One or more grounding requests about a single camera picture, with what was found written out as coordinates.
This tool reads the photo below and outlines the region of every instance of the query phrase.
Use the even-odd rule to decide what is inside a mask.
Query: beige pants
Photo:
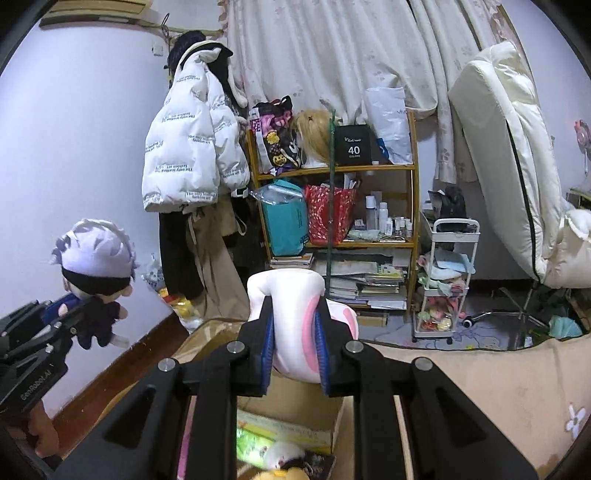
[[[248,320],[248,295],[222,239],[222,235],[235,231],[236,220],[227,195],[189,220],[187,243],[204,286],[203,293],[191,303],[203,320]]]

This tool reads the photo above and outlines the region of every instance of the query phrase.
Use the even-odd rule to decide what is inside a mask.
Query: white puffer jacket
[[[207,66],[219,53],[219,44],[207,40],[192,45],[178,63],[146,137],[142,196],[147,212],[192,212],[217,202],[220,180],[221,193],[249,182],[238,122]]]

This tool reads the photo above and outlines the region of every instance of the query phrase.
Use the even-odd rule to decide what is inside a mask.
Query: bamboo shelving unit
[[[413,219],[413,237],[410,241],[406,242],[364,242],[364,241],[343,241],[338,244],[329,245],[329,250],[333,248],[345,249],[345,248],[409,248],[412,249],[410,255],[410,264],[408,266],[408,280],[407,280],[407,313],[410,312],[412,298],[414,295],[415,285],[417,283],[417,257],[418,257],[418,232],[419,232],[419,221],[420,221],[420,197],[419,197],[419,184],[418,184],[418,148],[417,148],[417,130],[415,125],[415,119],[413,112],[407,111],[408,124],[410,127],[411,137],[411,148],[413,153],[413,164],[412,165],[393,165],[393,164],[380,164],[380,165],[359,165],[359,166],[343,166],[333,167],[334,173],[346,173],[346,172],[360,172],[360,171],[400,171],[405,175],[406,179],[406,190],[404,192],[383,192],[382,197],[384,199],[398,199],[405,200],[407,204],[407,217]],[[248,146],[248,157],[251,167],[251,176],[254,188],[258,189],[263,183],[274,179],[284,179],[289,177],[301,177],[311,175],[329,175],[331,174],[330,167],[322,168],[302,168],[300,170],[291,170],[279,175],[273,176],[266,173],[259,172],[259,159],[256,150],[256,143],[252,135],[252,131],[248,131],[247,134],[247,146]],[[269,245],[269,238],[267,235],[267,226],[265,224],[265,217],[262,212],[262,207],[259,203],[259,215],[261,217],[262,233],[265,242],[265,249],[267,250],[267,259],[270,262],[272,253]],[[306,248],[327,248],[326,246],[313,245],[312,243],[306,243]]]

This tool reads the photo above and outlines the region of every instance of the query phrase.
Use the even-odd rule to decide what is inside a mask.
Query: teal bag
[[[304,193],[301,188],[289,181],[275,180],[273,183],[301,194]],[[298,255],[308,241],[306,201],[302,198],[280,205],[269,205],[268,203],[261,205],[273,255],[276,257]]]

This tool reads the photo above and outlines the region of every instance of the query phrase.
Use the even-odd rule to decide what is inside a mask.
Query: black box
[[[367,125],[343,125],[335,128],[337,165],[370,165],[371,143]]]

